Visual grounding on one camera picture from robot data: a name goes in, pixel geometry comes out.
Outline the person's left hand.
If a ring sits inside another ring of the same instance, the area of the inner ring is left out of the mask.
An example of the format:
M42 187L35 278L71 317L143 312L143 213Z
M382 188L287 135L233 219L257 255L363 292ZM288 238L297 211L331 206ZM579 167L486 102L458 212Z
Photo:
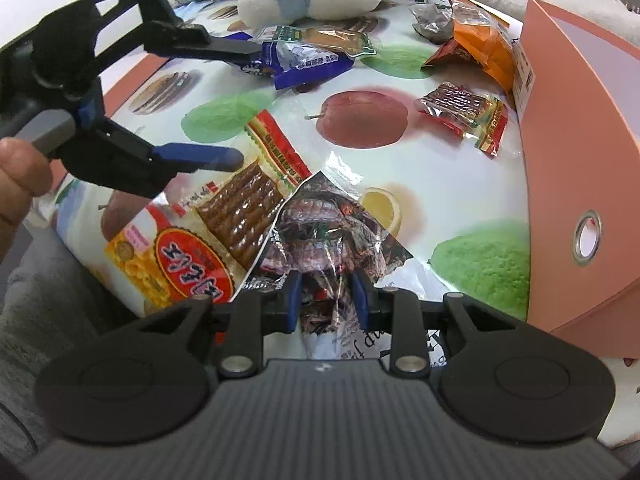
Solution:
M0 143L0 252L4 258L32 200L49 192L52 171L32 144L15 138Z

